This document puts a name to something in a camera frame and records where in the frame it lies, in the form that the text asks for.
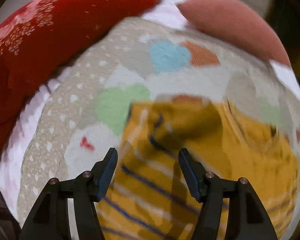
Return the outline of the yellow striped knit sweater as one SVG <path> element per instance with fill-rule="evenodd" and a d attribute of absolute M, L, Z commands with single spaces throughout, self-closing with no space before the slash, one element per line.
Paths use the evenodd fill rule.
<path fill-rule="evenodd" d="M 300 173 L 286 136 L 231 102 L 185 97 L 131 105 L 113 183 L 96 205 L 106 239 L 190 239 L 201 205 L 181 172 L 182 148 L 220 178 L 247 178 L 283 236 Z"/>

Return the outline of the patchwork quilted bedspread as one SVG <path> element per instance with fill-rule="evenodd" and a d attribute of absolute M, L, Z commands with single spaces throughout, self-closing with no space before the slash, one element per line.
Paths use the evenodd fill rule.
<path fill-rule="evenodd" d="M 45 104 L 23 159 L 19 221 L 50 178 L 75 178 L 111 147 L 119 155 L 132 104 L 185 97 L 231 102 L 276 127 L 300 172 L 300 88 L 290 68 L 205 34 L 127 18 L 76 60 Z M 278 238 L 289 239 L 299 219 L 300 173 L 292 220 Z"/>

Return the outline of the red floral comforter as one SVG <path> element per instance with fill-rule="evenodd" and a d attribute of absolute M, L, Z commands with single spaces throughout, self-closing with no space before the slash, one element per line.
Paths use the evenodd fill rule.
<path fill-rule="evenodd" d="M 160 0 L 33 0 L 0 25 L 0 154 L 27 100 L 61 64 Z"/>

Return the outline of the pink corduroy pillow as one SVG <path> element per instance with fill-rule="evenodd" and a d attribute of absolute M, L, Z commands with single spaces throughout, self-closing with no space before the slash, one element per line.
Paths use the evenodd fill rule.
<path fill-rule="evenodd" d="M 240 0 L 185 0 L 177 5 L 198 30 L 228 42 L 261 59 L 291 66 L 272 27 Z"/>

